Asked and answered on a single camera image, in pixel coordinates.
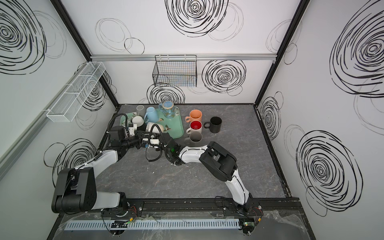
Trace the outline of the beige mug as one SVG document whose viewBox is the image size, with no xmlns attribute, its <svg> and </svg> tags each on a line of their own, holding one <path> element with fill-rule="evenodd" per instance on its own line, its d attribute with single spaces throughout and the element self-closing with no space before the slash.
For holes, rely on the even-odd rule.
<svg viewBox="0 0 384 240">
<path fill-rule="evenodd" d="M 152 132 L 156 134 L 160 134 L 164 131 L 164 127 L 162 125 L 159 125 L 157 123 L 149 122 L 146 126 L 146 132 Z"/>
</svg>

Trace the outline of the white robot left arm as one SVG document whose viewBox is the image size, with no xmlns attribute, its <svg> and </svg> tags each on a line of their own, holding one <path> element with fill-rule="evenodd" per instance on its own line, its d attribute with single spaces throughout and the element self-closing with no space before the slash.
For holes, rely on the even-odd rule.
<svg viewBox="0 0 384 240">
<path fill-rule="evenodd" d="M 135 135 L 136 124 L 117 126 L 108 130 L 110 147 L 100 151 L 96 157 L 74 168 L 59 172 L 52 201 L 54 213 L 76 214 L 93 210 L 114 210 L 124 216 L 129 211 L 129 203 L 123 192 L 97 191 L 96 177 L 109 166 L 117 163 L 128 149 L 140 145 Z"/>
</svg>

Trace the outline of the black mug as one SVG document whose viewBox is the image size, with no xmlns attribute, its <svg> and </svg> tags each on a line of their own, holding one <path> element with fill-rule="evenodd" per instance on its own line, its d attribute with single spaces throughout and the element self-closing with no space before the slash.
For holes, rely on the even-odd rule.
<svg viewBox="0 0 384 240">
<path fill-rule="evenodd" d="M 221 130 L 222 122 L 220 117 L 212 117 L 208 122 L 204 123 L 204 128 L 209 129 L 213 134 L 217 134 Z"/>
</svg>

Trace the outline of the white mug red inside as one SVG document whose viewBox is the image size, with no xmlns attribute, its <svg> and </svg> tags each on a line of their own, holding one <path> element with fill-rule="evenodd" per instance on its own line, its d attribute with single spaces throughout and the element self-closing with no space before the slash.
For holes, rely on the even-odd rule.
<svg viewBox="0 0 384 240">
<path fill-rule="evenodd" d="M 203 124 L 200 121 L 192 121 L 190 122 L 190 127 L 186 130 L 186 133 L 190 135 L 191 133 L 202 133 Z"/>
</svg>

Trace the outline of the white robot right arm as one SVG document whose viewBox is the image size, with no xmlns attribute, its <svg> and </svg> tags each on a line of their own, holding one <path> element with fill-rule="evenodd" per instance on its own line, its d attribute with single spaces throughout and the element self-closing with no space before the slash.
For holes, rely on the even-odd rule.
<svg viewBox="0 0 384 240">
<path fill-rule="evenodd" d="M 217 142 L 202 145 L 203 136 L 190 134 L 184 144 L 178 144 L 169 134 L 147 133 L 141 140 L 142 146 L 153 147 L 165 153 L 166 159 L 174 165 L 202 164 L 216 179 L 224 182 L 232 194 L 233 201 L 247 210 L 252 195 L 240 178 L 237 158 Z"/>
</svg>

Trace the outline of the peach mug grey base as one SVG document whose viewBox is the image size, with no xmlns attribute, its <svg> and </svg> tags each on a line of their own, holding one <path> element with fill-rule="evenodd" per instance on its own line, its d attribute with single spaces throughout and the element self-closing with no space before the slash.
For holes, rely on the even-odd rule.
<svg viewBox="0 0 384 240">
<path fill-rule="evenodd" d="M 192 110 L 188 116 L 185 117 L 185 121 L 187 123 L 193 122 L 193 121 L 202 121 L 203 113 L 200 110 Z"/>
</svg>

